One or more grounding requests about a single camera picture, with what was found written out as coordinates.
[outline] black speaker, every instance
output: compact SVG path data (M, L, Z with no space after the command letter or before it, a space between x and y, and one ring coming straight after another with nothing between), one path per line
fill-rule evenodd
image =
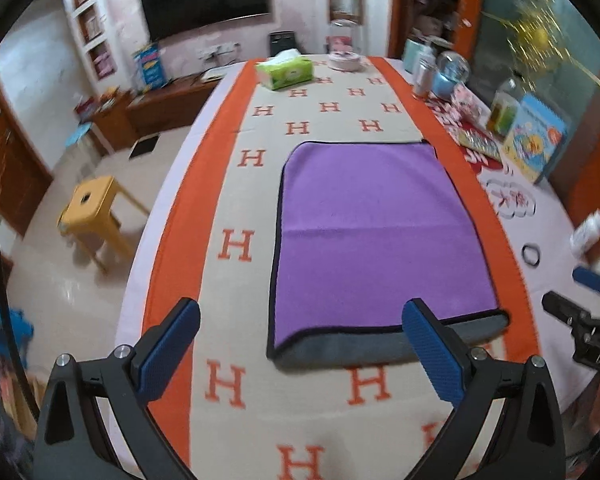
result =
M273 57L283 50L298 48L295 43L295 33L292 30L283 30L280 32L271 32L269 34L269 56Z

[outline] black ring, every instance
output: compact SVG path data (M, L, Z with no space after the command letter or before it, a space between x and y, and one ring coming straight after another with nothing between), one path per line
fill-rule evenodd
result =
M535 253L535 258L531 258L528 251ZM536 244L524 244L522 246L522 259L526 265L537 267L540 265L540 248Z

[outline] yellow firework decoration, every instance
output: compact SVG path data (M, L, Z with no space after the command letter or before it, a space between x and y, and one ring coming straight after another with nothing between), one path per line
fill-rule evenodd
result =
M518 0L520 17L515 22L504 20L488 12L486 17L497 20L513 34L508 44L515 59L516 69L533 81L553 72L564 61L569 61L600 87L600 79L571 56L564 46L564 35L553 12L554 0Z

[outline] orange stripe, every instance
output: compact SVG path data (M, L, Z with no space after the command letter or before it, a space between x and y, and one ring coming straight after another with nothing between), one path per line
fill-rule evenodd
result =
M209 125L185 174L155 256L142 333L160 323L183 296L197 299L224 175L256 88L255 61L248 62ZM193 352L188 351L161 399L150 404L173 449L189 465L189 416Z
M511 324L504 333L506 357L525 362L529 355L540 353L540 345L524 279L493 206L457 144L427 105L413 98L411 85L381 57L369 57L369 60L391 85L424 138L435 148L437 158L470 212L482 242L497 300L511 317Z

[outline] glass bottle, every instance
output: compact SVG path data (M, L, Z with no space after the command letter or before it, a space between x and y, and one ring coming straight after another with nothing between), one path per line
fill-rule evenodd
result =
M506 139L525 94L524 78L514 70L513 75L497 88L486 129L499 139Z

